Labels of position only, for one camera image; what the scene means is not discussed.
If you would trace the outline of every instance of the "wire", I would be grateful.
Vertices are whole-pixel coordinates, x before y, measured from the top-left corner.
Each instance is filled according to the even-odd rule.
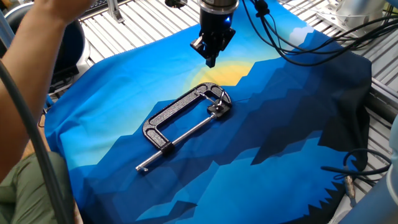
[[[377,156],[383,158],[389,165],[387,165],[387,166],[385,166],[383,168],[380,168],[380,169],[372,170],[372,171],[348,170],[348,166],[347,166],[348,158],[351,155],[353,155],[355,153],[359,153],[359,152],[368,152],[370,154],[377,155]],[[367,179],[367,176],[368,175],[375,175],[375,174],[381,174],[383,172],[387,172],[389,170],[390,166],[391,166],[391,160],[387,156],[385,156],[383,153],[381,153],[381,152],[377,152],[377,151],[372,150],[372,149],[355,149],[355,150],[352,150],[351,152],[348,152],[345,155],[345,157],[343,159],[343,167],[345,169],[338,169],[338,168],[335,168],[335,167],[328,167],[328,166],[322,166],[321,169],[325,170],[325,171],[339,173],[338,175],[336,175],[334,177],[335,180],[341,180],[341,179],[344,179],[346,176],[350,175],[350,176],[352,176],[354,178],[358,178],[359,180],[362,180],[363,182],[365,182],[365,183],[367,183],[367,184],[369,184],[370,186],[373,187],[379,179],[370,180],[370,179]]]
[[[256,26],[254,25],[254,23],[253,23],[253,21],[252,21],[252,19],[251,19],[251,16],[250,16],[250,14],[249,14],[249,11],[248,11],[248,8],[247,8],[247,5],[246,5],[245,0],[243,0],[242,2],[243,2],[243,5],[244,5],[244,9],[245,9],[245,11],[246,11],[246,14],[248,15],[249,21],[250,21],[250,23],[251,23],[251,25],[252,25],[254,31],[256,32],[256,34],[260,37],[260,39],[261,39],[263,42],[265,42],[267,45],[270,45],[271,47],[275,48],[275,50],[277,51],[277,53],[278,53],[282,58],[284,58],[286,61],[288,61],[288,62],[290,62],[290,63],[292,63],[292,64],[294,64],[294,65],[299,65],[299,66],[304,66],[304,67],[317,66],[317,65],[320,65],[320,64],[322,64],[322,63],[325,63],[325,62],[328,62],[328,61],[330,61],[330,60],[333,60],[334,58],[336,58],[336,57],[342,55],[343,53],[347,52],[348,50],[355,50],[355,49],[363,48],[363,47],[365,47],[366,45],[370,44],[370,42],[374,41],[375,38],[377,38],[377,37],[379,37],[379,36],[381,36],[381,35],[385,35],[385,34],[387,34],[387,33],[389,33],[389,32],[392,32],[392,30],[398,28],[398,25],[397,25],[397,24],[398,24],[398,21],[397,21],[397,20],[394,20],[394,21],[391,21],[391,22],[387,22],[387,23],[383,24],[382,26],[380,26],[380,27],[378,27],[378,28],[376,28],[376,29],[374,29],[374,30],[372,30],[372,31],[370,31],[370,32],[368,32],[368,33],[366,33],[366,34],[363,35],[362,37],[358,37],[358,38],[352,38],[352,37],[347,38],[347,37],[345,37],[346,35],[348,35],[348,34],[354,32],[354,31],[356,31],[356,30],[358,30],[358,29],[361,29],[361,28],[363,28],[363,27],[369,26],[369,25],[371,25],[371,24],[375,24],[375,23],[377,23],[377,22],[381,22],[381,21],[385,21],[385,20],[389,20],[389,19],[398,19],[398,16],[383,17],[383,18],[375,19],[375,20],[373,20],[373,21],[371,21],[371,22],[367,22],[367,23],[365,23],[365,24],[363,24],[363,25],[361,25],[361,26],[355,27],[354,29],[351,29],[351,30],[349,30],[349,31],[347,31],[347,32],[345,32],[345,33],[343,33],[343,34],[341,34],[341,35],[338,35],[338,36],[336,36],[336,37],[333,37],[333,38],[327,40],[324,44],[321,44],[319,47],[317,47],[317,48],[315,48],[315,49],[307,50],[307,49],[303,49],[303,48],[301,48],[301,47],[299,47],[299,46],[296,46],[296,45],[294,45],[294,44],[291,44],[289,41],[283,39],[283,38],[277,33],[277,31],[276,31],[275,20],[274,20],[274,18],[273,18],[271,15],[270,15],[270,16],[271,16],[271,19],[272,19],[273,22],[274,22],[274,27],[275,27],[275,29],[272,28],[272,26],[268,23],[268,21],[265,19],[264,16],[261,16],[261,17],[260,17],[262,26],[263,26],[263,28],[264,28],[264,30],[265,30],[265,32],[266,32],[266,34],[267,34],[267,37],[268,37],[268,39],[270,40],[270,42],[269,42],[268,40],[266,40],[265,38],[263,38],[263,36],[258,32]],[[254,5],[256,5],[257,3],[258,3],[258,0],[254,0]],[[275,34],[275,35],[277,36],[279,46],[275,43],[275,40],[274,40],[274,38],[272,37],[272,35],[271,35],[271,33],[270,33],[269,30],[271,30],[272,33]],[[340,41],[340,40],[352,40],[353,42],[350,43],[349,45],[347,45],[346,47],[343,47],[342,49],[336,49],[336,50],[327,51],[327,52],[319,52],[319,51],[317,51],[317,50],[322,49],[323,47],[325,47],[325,46],[327,46],[327,45],[333,43],[334,40],[336,40],[336,41]],[[286,44],[288,44],[288,45],[290,45],[291,47],[295,48],[295,50],[283,49],[283,48],[281,47],[280,41],[285,42]],[[319,62],[316,62],[316,63],[301,63],[301,62],[296,62],[296,61],[294,61],[294,60],[288,58],[288,57],[285,55],[285,54],[287,54],[287,55],[299,55],[299,54],[304,54],[304,53],[323,54],[323,55],[331,54],[331,55],[330,55],[328,58],[326,58],[326,59],[324,59],[324,60],[321,60],[321,61],[319,61]]]
[[[306,7],[294,6],[294,5],[288,4],[288,3],[286,3],[286,2],[283,2],[282,0],[278,0],[278,1],[279,1],[279,3],[285,4],[286,6],[294,7],[294,8],[297,8],[297,9],[303,9],[303,10],[306,10],[306,11],[313,11],[313,12],[317,12],[317,13],[325,14],[325,15],[329,15],[329,16],[365,17],[365,16],[370,16],[371,14],[375,13],[375,12],[372,12],[372,13],[364,14],[364,15],[354,15],[354,16],[347,15],[347,16],[346,16],[346,15],[339,15],[339,14],[327,13],[327,12],[323,12],[323,11],[319,11],[319,10],[315,10],[315,9],[309,9],[309,8],[306,8]]]
[[[57,177],[55,176],[55,171],[51,165],[43,139],[37,129],[37,122],[1,60],[0,79],[14,102],[30,140],[32,141],[58,224],[74,224],[73,216],[68,215],[68,210],[64,205],[60,186]]]

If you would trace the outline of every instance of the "metal frame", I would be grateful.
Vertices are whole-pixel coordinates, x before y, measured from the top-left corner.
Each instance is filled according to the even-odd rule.
[[[118,0],[108,0],[108,13],[118,23],[124,22],[124,19],[120,14]]]

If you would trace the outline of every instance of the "black cable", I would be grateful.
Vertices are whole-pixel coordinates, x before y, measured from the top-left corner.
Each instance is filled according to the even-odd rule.
[[[354,171],[354,170],[348,170],[348,169],[347,169],[347,168],[348,168],[348,166],[347,166],[348,158],[349,158],[352,154],[358,153],[358,152],[368,152],[368,153],[370,153],[370,154],[377,155],[377,156],[383,158],[386,162],[388,162],[389,165],[388,165],[388,166],[385,166],[385,167],[383,167],[383,168],[380,168],[380,169],[372,170],[372,171]],[[391,160],[390,160],[387,156],[385,156],[384,154],[382,154],[381,152],[377,152],[377,151],[372,150],[372,149],[355,149],[355,150],[352,150],[351,152],[348,152],[348,153],[345,155],[345,157],[344,157],[344,159],[343,159],[343,167],[344,167],[345,169],[338,169],[338,168],[335,168],[335,167],[328,167],[328,166],[322,166],[321,169],[322,169],[322,170],[325,170],[325,171],[330,171],[330,172],[339,173],[339,175],[336,175],[336,176],[335,176],[335,178],[334,178],[335,180],[341,180],[341,179],[344,179],[347,175],[350,175],[350,176],[352,176],[352,177],[354,177],[354,178],[358,178],[359,180],[364,181],[365,183],[369,184],[370,186],[374,186],[374,185],[376,184],[376,181],[378,181],[378,180],[369,180],[369,179],[367,179],[367,178],[365,178],[365,177],[366,177],[367,175],[375,175],[375,174],[381,174],[381,173],[383,173],[383,172],[387,172],[387,171],[389,170],[390,166],[391,166]]]
[[[49,155],[47,154],[47,151],[45,149],[43,139],[39,133],[39,130],[37,129],[37,122],[30,112],[30,109],[24,101],[16,84],[14,83],[14,80],[11,78],[9,72],[7,71],[7,68],[1,61],[0,79],[6,87],[12,101],[14,102],[18,110],[19,116],[21,117],[21,120],[24,123],[26,131],[30,137],[30,140],[32,141],[58,224],[74,224],[74,217],[68,215],[68,210],[64,205],[57,177],[55,176],[55,172],[51,165]]]
[[[362,37],[358,37],[358,39],[355,40],[352,44],[349,44],[349,45],[346,46],[345,48],[341,49],[339,52],[335,53],[334,55],[331,55],[330,57],[328,57],[328,58],[326,58],[326,59],[324,59],[324,60],[322,60],[322,61],[319,61],[319,62],[316,62],[316,63],[301,63],[301,62],[296,62],[296,61],[294,61],[294,60],[292,60],[292,59],[286,57],[286,55],[284,55],[284,54],[282,53],[282,51],[277,47],[277,45],[276,45],[274,39],[273,39],[272,36],[271,36],[271,33],[270,33],[269,30],[268,30],[268,27],[267,27],[267,25],[266,25],[266,23],[265,23],[265,20],[266,20],[266,19],[265,19],[264,17],[261,17],[260,19],[261,19],[261,22],[262,22],[262,26],[263,26],[263,28],[265,29],[266,34],[267,34],[268,38],[270,39],[270,41],[271,41],[271,43],[272,43],[272,46],[276,49],[276,51],[278,52],[278,54],[279,54],[282,58],[284,58],[286,61],[288,61],[288,62],[290,62],[290,63],[292,63],[292,64],[294,64],[294,65],[299,65],[299,66],[303,66],[303,67],[312,67],[312,66],[317,66],[317,65],[323,64],[323,63],[325,63],[325,62],[329,62],[330,60],[333,60],[334,58],[337,58],[338,56],[340,56],[340,55],[342,55],[343,53],[347,52],[348,50],[350,50],[350,48],[352,48],[352,47],[355,46],[356,44],[362,43],[364,40],[368,40],[369,37],[372,36],[372,35],[374,35],[376,32],[379,32],[380,30],[383,30],[383,29],[385,29],[386,27],[389,27],[389,26],[391,26],[391,25],[393,25],[393,24],[398,23],[398,21],[388,22],[387,24],[384,24],[384,25],[382,25],[382,26],[380,26],[380,27],[378,27],[378,28],[376,28],[376,29],[374,29],[374,30],[368,32],[367,34],[363,35]]]
[[[368,22],[368,23],[366,23],[366,24],[363,24],[363,25],[361,25],[361,26],[358,26],[358,27],[356,27],[356,28],[354,28],[354,29],[351,29],[351,30],[349,30],[348,32],[345,32],[344,34],[338,35],[338,36],[336,36],[336,37],[332,37],[331,39],[327,40],[324,44],[322,44],[322,45],[320,45],[319,47],[317,47],[317,48],[315,48],[315,49],[312,49],[312,50],[307,50],[307,49],[300,48],[299,46],[295,46],[295,45],[291,44],[289,41],[287,41],[287,40],[285,40],[285,39],[281,39],[282,41],[286,42],[286,43],[289,44],[290,46],[292,46],[292,47],[294,47],[294,48],[297,49],[297,50],[286,50],[286,49],[283,49],[282,47],[280,47],[280,44],[279,44],[279,47],[278,47],[276,44],[270,43],[270,42],[268,42],[265,38],[262,37],[262,35],[258,32],[256,26],[254,25],[254,23],[253,23],[253,21],[252,21],[252,19],[251,19],[251,16],[250,16],[250,14],[249,14],[249,11],[248,11],[248,8],[247,8],[247,5],[246,5],[245,1],[243,1],[243,5],[244,5],[244,9],[245,9],[245,11],[246,11],[246,14],[248,15],[248,19],[249,19],[250,23],[251,23],[251,25],[252,25],[254,31],[256,32],[256,34],[260,37],[260,39],[261,39],[263,42],[265,42],[267,45],[270,45],[271,47],[275,48],[277,51],[279,50],[279,53],[283,52],[283,53],[285,53],[285,54],[290,54],[290,55],[299,55],[299,54],[304,54],[304,53],[313,53],[313,54],[332,54],[332,53],[340,53],[340,52],[341,52],[342,50],[344,50],[345,48],[348,48],[348,49],[350,49],[350,50],[358,50],[358,49],[363,48],[363,47],[365,47],[366,45],[370,44],[370,42],[372,42],[378,35],[385,35],[385,34],[380,33],[380,30],[377,30],[377,31],[375,30],[376,32],[373,32],[371,35],[368,35],[368,36],[366,37],[366,39],[361,39],[360,41],[358,41],[358,39],[355,39],[355,38],[353,38],[353,37],[345,37],[345,35],[347,35],[347,34],[349,34],[349,33],[351,33],[351,32],[354,32],[354,31],[356,31],[356,30],[358,30],[358,29],[360,29],[360,28],[362,28],[362,27],[366,27],[366,26],[368,26],[368,25],[371,25],[371,24],[373,24],[373,23],[377,23],[377,22],[380,22],[380,21],[383,21],[383,20],[387,20],[387,19],[398,19],[398,16],[391,16],[391,17],[383,17],[383,18],[380,18],[380,19],[373,20],[373,21],[371,21],[371,22]],[[279,34],[277,33],[277,31],[276,31],[276,26],[275,26],[275,30],[272,28],[272,26],[269,26],[269,27],[270,27],[270,29],[273,31],[273,33],[278,37],[278,41],[280,41],[280,39],[279,39],[279,38],[280,38],[280,35],[279,35]],[[347,39],[349,39],[349,40],[357,40],[357,41],[354,42],[352,45],[349,45],[349,46],[347,46],[347,47],[345,47],[345,48],[343,48],[343,49],[338,49],[338,50],[329,51],[329,52],[317,52],[317,51],[316,51],[316,50],[319,50],[319,49],[325,47],[325,46],[328,45],[328,44],[331,44],[334,40],[339,41],[339,40],[342,39],[342,38],[347,38]]]

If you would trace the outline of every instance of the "blue cloth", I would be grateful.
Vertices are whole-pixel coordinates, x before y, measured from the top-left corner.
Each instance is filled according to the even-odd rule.
[[[328,40],[268,1],[278,32],[301,47]],[[261,23],[249,12],[260,30]],[[236,35],[215,68],[190,48],[195,26],[103,60],[84,74],[47,115],[50,147],[67,161],[85,223],[326,223],[344,194],[335,174],[347,151],[366,147],[363,99],[371,63],[352,53],[317,67],[280,58],[250,26],[243,6]],[[332,43],[324,50],[339,49]],[[328,55],[291,57],[305,63]],[[222,85],[233,108],[201,128],[170,157],[139,174],[157,152],[142,123],[203,82]],[[201,102],[162,128],[173,140],[208,117]],[[352,158],[363,169],[366,155]]]

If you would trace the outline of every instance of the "person's arm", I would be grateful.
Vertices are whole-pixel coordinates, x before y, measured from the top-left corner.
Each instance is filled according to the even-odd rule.
[[[35,118],[48,92],[63,32],[92,0],[36,0],[2,59]],[[0,182],[29,140],[4,85],[0,85]]]

